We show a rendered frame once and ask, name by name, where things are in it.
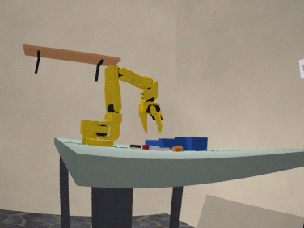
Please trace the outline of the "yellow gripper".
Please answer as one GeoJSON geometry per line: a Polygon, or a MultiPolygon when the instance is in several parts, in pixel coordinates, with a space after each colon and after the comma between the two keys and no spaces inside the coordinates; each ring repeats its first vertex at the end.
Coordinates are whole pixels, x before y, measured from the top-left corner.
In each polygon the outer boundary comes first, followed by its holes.
{"type": "Polygon", "coordinates": [[[158,131],[161,133],[162,131],[162,120],[163,115],[161,113],[160,104],[154,102],[143,102],[139,104],[138,113],[141,118],[141,122],[145,132],[147,133],[147,114],[150,114],[153,120],[156,120],[158,131]]]}

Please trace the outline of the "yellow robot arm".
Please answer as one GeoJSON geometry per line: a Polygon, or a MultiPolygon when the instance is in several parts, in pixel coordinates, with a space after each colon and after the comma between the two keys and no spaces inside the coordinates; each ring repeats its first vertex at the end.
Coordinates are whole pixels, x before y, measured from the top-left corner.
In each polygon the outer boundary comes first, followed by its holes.
{"type": "Polygon", "coordinates": [[[141,92],[141,102],[154,102],[158,97],[158,83],[148,76],[141,76],[132,70],[124,67],[118,68],[118,65],[111,65],[105,70],[105,105],[106,113],[104,119],[106,121],[85,120],[84,134],[82,135],[82,143],[93,146],[109,146],[113,147],[113,142],[119,138],[120,123],[122,114],[121,97],[119,80],[130,83],[135,87],[143,89],[141,92]],[[124,75],[124,76],[123,76],[124,75]],[[130,80],[129,80],[130,79],[130,80]],[[151,88],[151,89],[150,89],[151,88]],[[105,126],[107,125],[107,126],[105,126]],[[109,136],[107,133],[109,131],[109,136]],[[99,139],[101,140],[97,140],[99,139]],[[92,138],[92,139],[90,139],[92,138]],[[108,141],[105,141],[108,140],[108,141]]]}

